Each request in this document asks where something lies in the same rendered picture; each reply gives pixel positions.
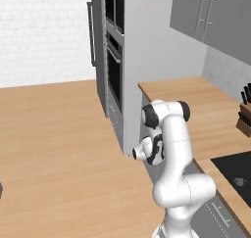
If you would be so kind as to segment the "narrow grey wall cupboard door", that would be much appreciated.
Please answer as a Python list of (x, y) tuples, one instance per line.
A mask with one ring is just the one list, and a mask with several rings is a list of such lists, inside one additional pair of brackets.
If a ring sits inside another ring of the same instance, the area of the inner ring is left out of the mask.
[(170, 27), (196, 40), (202, 32), (196, 31), (200, 0), (173, 0)]

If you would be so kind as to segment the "grey fridge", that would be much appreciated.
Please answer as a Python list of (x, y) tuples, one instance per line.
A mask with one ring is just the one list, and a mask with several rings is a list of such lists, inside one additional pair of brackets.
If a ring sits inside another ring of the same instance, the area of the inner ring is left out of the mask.
[(96, 88), (105, 117), (107, 113), (107, 78), (105, 70), (104, 52), (104, 12), (103, 0), (90, 0), (92, 2), (93, 36), (96, 62)]

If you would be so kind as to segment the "grey counter drawer front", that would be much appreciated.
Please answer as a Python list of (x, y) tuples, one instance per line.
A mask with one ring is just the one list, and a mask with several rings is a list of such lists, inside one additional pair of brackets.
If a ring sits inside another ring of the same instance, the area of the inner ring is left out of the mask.
[(219, 194), (194, 214), (191, 227), (199, 238), (251, 238), (228, 211)]

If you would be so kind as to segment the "grey drawer under oven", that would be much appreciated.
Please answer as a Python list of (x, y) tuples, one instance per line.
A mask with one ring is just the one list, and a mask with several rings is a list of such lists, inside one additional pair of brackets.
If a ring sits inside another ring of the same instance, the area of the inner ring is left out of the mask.
[(116, 133), (121, 150), (124, 149), (124, 119), (121, 111), (112, 95), (111, 91), (108, 91), (109, 102), (109, 118)]

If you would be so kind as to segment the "grey tall oven cabinet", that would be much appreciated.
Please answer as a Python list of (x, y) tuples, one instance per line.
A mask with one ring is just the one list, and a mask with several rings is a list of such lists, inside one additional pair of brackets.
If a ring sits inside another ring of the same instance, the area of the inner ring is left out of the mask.
[(129, 155), (140, 137), (140, 82), (201, 74), (206, 47), (170, 28), (173, 0), (125, 0), (125, 32), (105, 19), (110, 33), (123, 47), (124, 149)]

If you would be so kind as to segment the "wooden knife block, black knives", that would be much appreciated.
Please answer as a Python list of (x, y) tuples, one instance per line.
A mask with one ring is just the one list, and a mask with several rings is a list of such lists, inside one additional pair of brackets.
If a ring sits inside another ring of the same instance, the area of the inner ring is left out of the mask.
[(239, 105), (236, 127), (247, 137), (251, 138), (251, 83), (241, 92), (242, 103)]

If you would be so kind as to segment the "wide grey wall cupboard door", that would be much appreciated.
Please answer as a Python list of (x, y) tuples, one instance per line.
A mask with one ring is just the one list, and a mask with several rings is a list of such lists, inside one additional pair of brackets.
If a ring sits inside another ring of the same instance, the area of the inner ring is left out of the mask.
[(251, 0), (216, 0), (204, 43), (251, 66)]

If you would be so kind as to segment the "black glass microwave oven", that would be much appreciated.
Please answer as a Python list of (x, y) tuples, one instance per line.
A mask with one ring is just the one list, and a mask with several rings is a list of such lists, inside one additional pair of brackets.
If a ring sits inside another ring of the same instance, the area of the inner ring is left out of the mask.
[(105, 0), (108, 22), (120, 33), (125, 32), (125, 0)]

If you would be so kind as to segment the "black glass oven door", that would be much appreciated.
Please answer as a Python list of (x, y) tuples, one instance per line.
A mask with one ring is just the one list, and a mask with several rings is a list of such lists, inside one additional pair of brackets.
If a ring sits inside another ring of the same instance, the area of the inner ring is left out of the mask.
[(107, 49), (107, 64), (108, 64), (108, 83), (115, 101), (119, 107), (122, 109), (123, 100), (123, 47), (119, 42), (110, 34), (106, 34), (107, 43), (110, 44), (122, 59), (122, 62), (117, 64), (113, 56)]

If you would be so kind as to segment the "black hob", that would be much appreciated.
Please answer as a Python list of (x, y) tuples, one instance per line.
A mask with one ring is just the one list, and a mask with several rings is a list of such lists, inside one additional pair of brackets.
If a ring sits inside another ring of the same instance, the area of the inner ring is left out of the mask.
[(211, 162), (251, 208), (251, 151), (213, 158)]

